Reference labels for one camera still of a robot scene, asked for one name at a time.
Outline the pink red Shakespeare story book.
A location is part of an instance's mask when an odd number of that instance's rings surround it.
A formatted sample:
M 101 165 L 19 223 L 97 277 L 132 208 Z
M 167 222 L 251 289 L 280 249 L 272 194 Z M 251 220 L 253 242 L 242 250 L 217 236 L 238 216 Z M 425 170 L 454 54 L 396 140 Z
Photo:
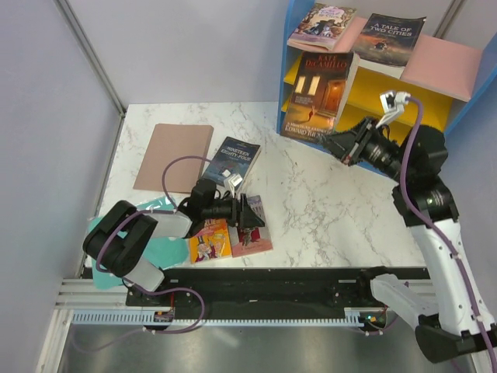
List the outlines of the pink red Shakespeare story book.
M 263 253 L 273 249 L 261 197 L 259 195 L 255 195 L 246 197 L 245 199 L 256 216 L 262 220 L 264 226 L 254 228 L 228 226 L 231 255 L 234 258 L 252 255 L 255 253 Z

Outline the Edward Tulane book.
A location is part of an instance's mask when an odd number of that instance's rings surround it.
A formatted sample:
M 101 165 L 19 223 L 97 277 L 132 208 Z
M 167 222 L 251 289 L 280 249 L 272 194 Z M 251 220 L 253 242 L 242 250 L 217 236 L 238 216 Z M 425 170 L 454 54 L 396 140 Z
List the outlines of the Edward Tulane book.
M 280 134 L 318 143 L 332 134 L 344 111 L 360 56 L 354 52 L 302 54 Z

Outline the A Tale of Two Cities book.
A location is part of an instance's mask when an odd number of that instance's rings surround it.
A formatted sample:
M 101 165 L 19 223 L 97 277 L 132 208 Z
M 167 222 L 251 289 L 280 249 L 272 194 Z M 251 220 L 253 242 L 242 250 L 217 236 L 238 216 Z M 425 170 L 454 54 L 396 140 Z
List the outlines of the A Tale of Two Cities book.
M 372 13 L 350 50 L 360 67 L 400 79 L 425 22 Z

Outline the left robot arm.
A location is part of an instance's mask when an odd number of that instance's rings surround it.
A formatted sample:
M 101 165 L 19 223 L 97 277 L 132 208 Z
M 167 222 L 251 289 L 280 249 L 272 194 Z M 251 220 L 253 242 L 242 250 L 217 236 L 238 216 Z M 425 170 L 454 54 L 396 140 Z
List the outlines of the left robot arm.
M 236 228 L 265 225 L 244 193 L 228 191 L 219 197 L 215 182 L 201 179 L 172 211 L 139 210 L 126 200 L 118 201 L 85 237 L 82 249 L 95 260 L 98 271 L 136 285 L 151 304 L 164 305 L 171 288 L 163 281 L 163 271 L 143 257 L 148 242 L 153 236 L 190 239 L 213 219 Z

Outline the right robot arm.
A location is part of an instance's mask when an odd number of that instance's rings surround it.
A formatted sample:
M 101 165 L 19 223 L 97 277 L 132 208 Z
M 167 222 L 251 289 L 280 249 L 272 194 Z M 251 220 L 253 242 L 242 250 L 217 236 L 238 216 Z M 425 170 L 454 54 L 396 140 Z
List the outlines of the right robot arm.
M 348 131 L 321 134 L 318 143 L 342 164 L 366 162 L 397 186 L 394 205 L 422 252 L 436 300 L 429 302 L 385 269 L 373 269 L 356 286 L 357 300 L 388 306 L 414 331 L 432 363 L 488 353 L 483 372 L 496 370 L 496 321 L 479 294 L 461 239 L 454 197 L 439 173 L 447 159 L 443 133 L 420 125 L 413 145 L 397 144 L 372 117 Z

